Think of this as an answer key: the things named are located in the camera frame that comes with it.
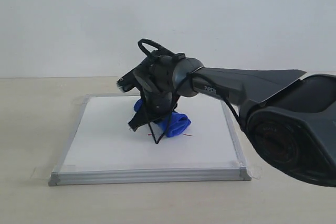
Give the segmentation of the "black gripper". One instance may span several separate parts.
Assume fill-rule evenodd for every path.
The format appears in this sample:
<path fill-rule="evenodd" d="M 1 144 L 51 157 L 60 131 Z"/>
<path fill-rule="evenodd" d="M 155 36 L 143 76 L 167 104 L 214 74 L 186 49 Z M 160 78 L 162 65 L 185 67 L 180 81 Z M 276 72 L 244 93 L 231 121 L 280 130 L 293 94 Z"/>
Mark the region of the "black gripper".
<path fill-rule="evenodd" d="M 129 128 L 134 132 L 148 122 L 159 122 L 167 118 L 177 107 L 180 96 L 172 92 L 142 91 L 141 98 L 143 100 L 141 112 L 136 112 L 128 122 Z"/>

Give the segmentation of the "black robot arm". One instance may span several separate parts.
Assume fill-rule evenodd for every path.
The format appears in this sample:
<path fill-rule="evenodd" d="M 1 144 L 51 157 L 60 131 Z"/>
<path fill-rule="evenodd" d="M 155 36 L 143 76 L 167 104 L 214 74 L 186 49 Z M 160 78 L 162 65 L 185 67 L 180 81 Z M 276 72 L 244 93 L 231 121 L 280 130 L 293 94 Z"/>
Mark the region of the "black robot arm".
<path fill-rule="evenodd" d="M 146 58 L 120 81 L 138 88 L 138 127 L 174 109 L 180 96 L 224 101 L 257 154 L 286 175 L 335 186 L 335 76 L 302 70 L 206 68 L 183 54 Z"/>

